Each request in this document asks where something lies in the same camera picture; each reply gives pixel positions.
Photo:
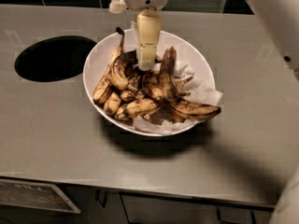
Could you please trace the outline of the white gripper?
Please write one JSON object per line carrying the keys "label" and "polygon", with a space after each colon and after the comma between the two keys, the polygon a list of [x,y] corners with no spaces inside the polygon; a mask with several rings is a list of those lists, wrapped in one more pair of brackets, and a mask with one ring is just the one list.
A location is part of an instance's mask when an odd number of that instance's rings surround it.
{"label": "white gripper", "polygon": [[110,1],[109,11],[114,14],[120,14],[127,8],[134,11],[142,10],[131,24],[137,44],[138,67],[142,71],[149,71],[155,64],[157,46],[162,28],[157,10],[161,10],[167,2],[168,0]]}

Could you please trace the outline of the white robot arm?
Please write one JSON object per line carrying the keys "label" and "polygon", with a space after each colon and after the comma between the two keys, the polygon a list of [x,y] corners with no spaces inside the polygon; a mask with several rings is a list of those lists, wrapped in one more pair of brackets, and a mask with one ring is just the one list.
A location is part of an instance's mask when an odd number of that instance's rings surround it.
{"label": "white robot arm", "polygon": [[[139,67],[145,71],[153,67],[157,51],[161,20],[158,11],[168,0],[111,0],[109,11],[121,13],[131,9],[138,13],[134,22],[137,31]],[[246,0],[258,18],[285,64],[299,80],[299,0]],[[269,224],[298,224],[299,169],[283,190]]]}

